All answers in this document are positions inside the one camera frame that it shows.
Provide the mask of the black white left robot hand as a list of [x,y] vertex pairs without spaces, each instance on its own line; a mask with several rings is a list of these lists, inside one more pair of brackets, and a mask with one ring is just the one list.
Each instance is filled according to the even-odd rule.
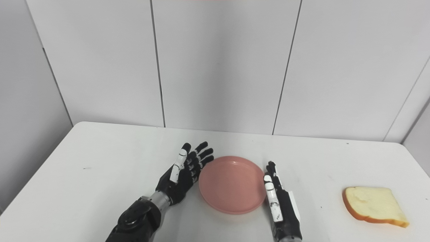
[[164,193],[170,206],[180,203],[199,180],[203,168],[214,160],[213,152],[208,142],[195,149],[189,143],[183,144],[173,165],[159,179],[155,191]]

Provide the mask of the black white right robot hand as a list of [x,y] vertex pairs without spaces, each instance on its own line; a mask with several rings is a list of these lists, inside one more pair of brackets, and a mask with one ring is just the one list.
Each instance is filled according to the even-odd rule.
[[300,214],[294,194],[286,191],[273,161],[266,165],[264,187],[271,212],[271,229],[275,242],[301,242]]

